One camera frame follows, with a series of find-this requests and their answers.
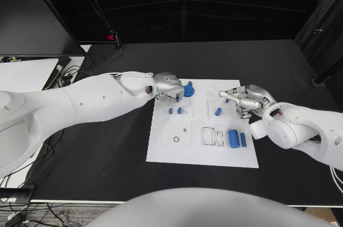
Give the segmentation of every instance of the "white desk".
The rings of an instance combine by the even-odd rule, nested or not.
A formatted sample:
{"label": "white desk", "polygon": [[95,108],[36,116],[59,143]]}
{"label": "white desk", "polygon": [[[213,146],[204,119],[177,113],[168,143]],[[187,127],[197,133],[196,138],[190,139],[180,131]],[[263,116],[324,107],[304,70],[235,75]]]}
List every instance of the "white desk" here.
{"label": "white desk", "polygon": [[[91,45],[80,45],[80,47],[88,52]],[[70,59],[72,60],[67,63],[65,69],[67,69],[73,65],[80,66],[85,57],[70,57]],[[56,58],[0,63],[0,91],[21,93],[42,91],[56,63]],[[18,169],[36,160],[40,148],[42,145],[34,155],[18,167]],[[24,182],[29,169],[30,166],[10,176],[7,187],[17,187]]]}

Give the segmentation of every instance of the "small blue block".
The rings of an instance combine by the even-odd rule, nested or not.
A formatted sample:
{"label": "small blue block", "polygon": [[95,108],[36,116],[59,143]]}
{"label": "small blue block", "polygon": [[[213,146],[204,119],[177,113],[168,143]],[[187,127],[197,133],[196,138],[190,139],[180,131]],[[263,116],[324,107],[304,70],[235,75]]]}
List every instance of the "small blue block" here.
{"label": "small blue block", "polygon": [[219,107],[217,109],[216,109],[216,116],[219,116],[220,115],[220,112],[222,112],[222,108]]}
{"label": "small blue block", "polygon": [[242,147],[246,147],[246,141],[245,141],[245,134],[240,133],[240,143],[242,143]]}
{"label": "small blue block", "polygon": [[230,148],[239,148],[239,139],[238,139],[238,131],[235,129],[229,130],[229,141],[230,141]]}

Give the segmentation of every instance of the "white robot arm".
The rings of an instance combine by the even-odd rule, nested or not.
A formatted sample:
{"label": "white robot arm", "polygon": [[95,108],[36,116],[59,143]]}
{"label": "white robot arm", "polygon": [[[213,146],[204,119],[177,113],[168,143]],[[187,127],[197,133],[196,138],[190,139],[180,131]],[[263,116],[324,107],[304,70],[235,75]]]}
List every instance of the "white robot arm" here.
{"label": "white robot arm", "polygon": [[[343,170],[343,114],[278,103],[261,87],[251,85],[220,91],[236,103],[240,118],[252,112],[261,120],[249,125],[255,139],[265,136],[284,149],[297,149],[318,162]],[[320,140],[310,140],[320,135]]]}
{"label": "white robot arm", "polygon": [[26,162],[46,138],[85,122],[114,119],[154,97],[183,98],[170,72],[124,72],[92,76],[70,86],[30,93],[0,91],[0,178]]}

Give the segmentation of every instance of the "black wall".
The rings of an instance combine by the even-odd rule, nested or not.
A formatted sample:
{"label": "black wall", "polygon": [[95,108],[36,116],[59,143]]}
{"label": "black wall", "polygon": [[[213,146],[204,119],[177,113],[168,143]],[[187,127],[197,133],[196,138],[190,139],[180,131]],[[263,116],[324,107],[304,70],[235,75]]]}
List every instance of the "black wall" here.
{"label": "black wall", "polygon": [[[294,39],[318,0],[98,0],[124,43]],[[88,0],[52,0],[79,41],[106,41]]]}

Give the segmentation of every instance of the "floor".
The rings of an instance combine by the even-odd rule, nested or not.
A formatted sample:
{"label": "floor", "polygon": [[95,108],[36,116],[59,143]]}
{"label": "floor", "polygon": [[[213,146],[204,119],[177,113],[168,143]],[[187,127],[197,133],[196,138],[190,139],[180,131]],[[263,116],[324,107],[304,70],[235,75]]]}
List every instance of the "floor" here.
{"label": "floor", "polygon": [[[63,225],[67,227],[83,227],[86,224],[111,208],[114,208],[115,204],[67,204],[63,206],[59,206],[60,204],[52,204],[49,203],[49,206],[52,206],[52,210],[56,214],[56,216],[62,219]],[[1,206],[7,206],[7,204],[0,205],[0,210],[8,210],[10,208],[1,208]],[[62,226],[60,220],[53,216],[49,209],[46,209],[46,204],[39,205],[30,205],[27,209],[27,216],[26,220],[36,220],[43,222],[44,224]],[[11,214],[11,212],[0,211],[0,226],[4,226],[4,223],[7,222],[7,216]],[[34,227],[37,223],[27,223],[26,225],[29,227]]]}

